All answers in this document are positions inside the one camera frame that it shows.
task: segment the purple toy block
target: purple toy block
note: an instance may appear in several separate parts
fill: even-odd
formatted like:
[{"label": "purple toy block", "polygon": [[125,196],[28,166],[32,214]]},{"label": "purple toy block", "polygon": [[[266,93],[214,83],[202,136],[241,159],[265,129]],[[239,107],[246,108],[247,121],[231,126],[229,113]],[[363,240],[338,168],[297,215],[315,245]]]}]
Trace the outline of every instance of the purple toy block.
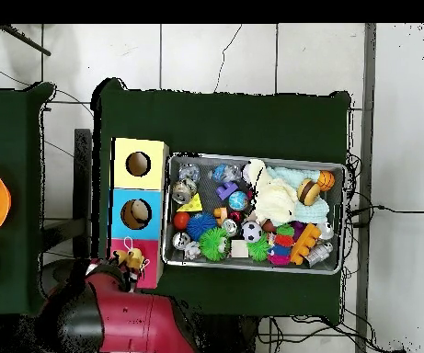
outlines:
[{"label": "purple toy block", "polygon": [[224,183],[222,186],[218,187],[216,189],[216,193],[221,200],[225,200],[236,190],[237,190],[237,185],[233,181],[228,181]]}]

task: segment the metal frame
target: metal frame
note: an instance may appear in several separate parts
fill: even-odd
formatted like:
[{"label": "metal frame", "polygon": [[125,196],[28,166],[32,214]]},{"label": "metal frame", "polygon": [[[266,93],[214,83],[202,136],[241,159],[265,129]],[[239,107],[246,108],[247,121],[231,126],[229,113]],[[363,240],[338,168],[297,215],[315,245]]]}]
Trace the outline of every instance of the metal frame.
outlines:
[{"label": "metal frame", "polygon": [[[361,125],[361,200],[360,208],[369,207],[372,194],[372,137],[373,137],[373,99],[375,89],[375,48],[376,24],[365,25],[365,65],[363,72],[363,103]],[[367,312],[369,289],[369,245],[370,225],[369,212],[361,213],[359,217],[359,250],[358,261],[360,264],[357,272],[356,293],[356,332],[362,337],[367,337]],[[365,353],[365,341],[357,337],[355,353]]]},{"label": "metal frame", "polygon": [[41,229],[42,252],[73,238],[73,256],[89,256],[91,203],[92,135],[90,130],[74,130],[73,219],[49,224]]}]

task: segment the green table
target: green table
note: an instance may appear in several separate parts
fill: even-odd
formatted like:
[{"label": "green table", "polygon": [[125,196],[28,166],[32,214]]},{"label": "green table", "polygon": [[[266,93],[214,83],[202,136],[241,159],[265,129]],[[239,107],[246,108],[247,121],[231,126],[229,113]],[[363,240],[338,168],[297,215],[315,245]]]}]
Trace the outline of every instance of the green table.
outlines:
[{"label": "green table", "polygon": [[[93,252],[106,250],[112,137],[165,142],[171,152],[345,163],[350,96],[247,96],[130,91],[107,79],[94,92],[99,153],[99,226]],[[338,321],[340,272],[333,276],[165,265],[155,290],[205,314],[324,315]]]},{"label": "green table", "polygon": [[0,89],[0,177],[12,206],[0,228],[0,313],[35,313],[40,295],[40,109],[54,85]]}]

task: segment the blue ball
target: blue ball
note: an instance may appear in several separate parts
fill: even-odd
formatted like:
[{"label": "blue ball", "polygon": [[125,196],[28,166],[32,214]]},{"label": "blue ball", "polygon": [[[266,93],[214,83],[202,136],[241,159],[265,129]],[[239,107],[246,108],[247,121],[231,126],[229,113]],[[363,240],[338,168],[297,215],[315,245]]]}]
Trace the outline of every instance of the blue ball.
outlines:
[{"label": "blue ball", "polygon": [[249,204],[246,194],[242,191],[233,192],[228,201],[230,203],[230,207],[235,211],[242,211]]},{"label": "blue ball", "polygon": [[216,226],[217,223],[213,215],[208,212],[200,212],[189,219],[187,233],[192,240],[199,241],[202,234]]}]

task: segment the green toy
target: green toy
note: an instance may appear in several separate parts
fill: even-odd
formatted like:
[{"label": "green toy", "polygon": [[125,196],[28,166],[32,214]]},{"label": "green toy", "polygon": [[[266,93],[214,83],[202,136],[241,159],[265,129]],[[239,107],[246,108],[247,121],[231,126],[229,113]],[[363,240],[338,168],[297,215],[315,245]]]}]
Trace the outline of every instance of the green toy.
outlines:
[{"label": "green toy", "polygon": [[267,260],[267,251],[270,245],[267,242],[267,235],[264,234],[256,243],[247,243],[247,250],[254,261]]},{"label": "green toy", "polygon": [[285,223],[282,226],[279,226],[277,228],[277,234],[279,234],[279,235],[289,235],[289,236],[293,237],[293,235],[295,234],[295,231],[290,226],[290,224]]},{"label": "green toy", "polygon": [[231,243],[225,229],[215,227],[201,235],[201,253],[211,261],[226,258]]}]

